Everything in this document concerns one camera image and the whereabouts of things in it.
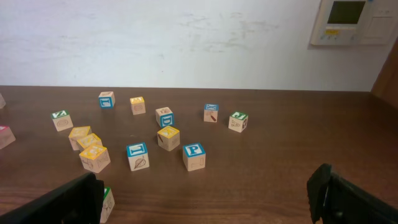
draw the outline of yellow label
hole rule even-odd
[[[105,147],[99,145],[90,145],[87,149],[80,153],[81,157],[85,157],[88,159],[96,159],[106,150]]]
[[[84,137],[90,131],[90,126],[73,128],[69,134],[69,138]]]
[[[94,133],[87,135],[84,138],[81,138],[79,140],[77,140],[77,142],[79,143],[79,145],[81,145],[83,148],[88,147],[91,144],[94,144],[98,141],[100,141],[101,139]]]
[[[160,130],[157,132],[157,134],[161,134],[162,136],[165,136],[166,138],[171,138],[178,134],[180,131],[171,127],[171,126],[166,126],[164,129]]]
[[[326,35],[338,35],[339,30],[325,30]]]
[[[144,102],[144,97],[142,97],[142,96],[130,98],[131,104],[143,103],[143,102]]]

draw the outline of digital display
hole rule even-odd
[[[328,24],[357,24],[365,1],[335,1]]]

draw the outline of letter block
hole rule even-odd
[[[131,171],[149,167],[147,146],[144,142],[127,146],[127,158]]]
[[[2,95],[0,93],[0,109],[5,107],[5,105],[6,105],[6,101],[4,100],[4,98],[2,97]]]
[[[67,110],[52,113],[51,118],[57,131],[63,131],[73,127],[72,120],[70,119],[70,115]]]
[[[166,126],[157,132],[157,143],[167,151],[175,149],[180,144],[180,131],[171,126]]]
[[[155,110],[156,121],[161,128],[174,125],[174,114],[170,108],[159,108]]]
[[[205,104],[205,115],[203,116],[204,121],[217,122],[218,117],[218,105]]]
[[[91,134],[87,135],[86,137],[83,137],[83,138],[77,140],[77,145],[79,147],[80,152],[83,152],[85,149],[87,149],[92,144],[102,146],[101,139],[94,133],[91,133]]]
[[[0,149],[15,141],[15,136],[9,126],[0,126]]]
[[[111,109],[114,106],[115,99],[112,91],[101,92],[98,97],[99,106],[102,109]]]
[[[249,115],[236,111],[229,116],[228,127],[229,129],[241,133],[248,126],[248,119]]]
[[[77,144],[77,140],[86,137],[88,134],[91,134],[90,126],[73,128],[69,134],[69,141],[70,144],[72,145],[72,149],[80,150],[79,145]]]
[[[101,172],[108,164],[111,163],[108,149],[96,144],[91,145],[79,154],[81,163],[86,170],[95,173]]]
[[[144,97],[139,96],[135,98],[130,98],[131,111],[133,115],[145,113],[145,101]]]
[[[108,221],[109,215],[114,207],[114,199],[112,190],[110,187],[105,187],[104,202],[102,204],[101,220],[100,223],[106,223]]]
[[[182,147],[182,160],[188,171],[193,171],[206,166],[206,152],[200,143]]]

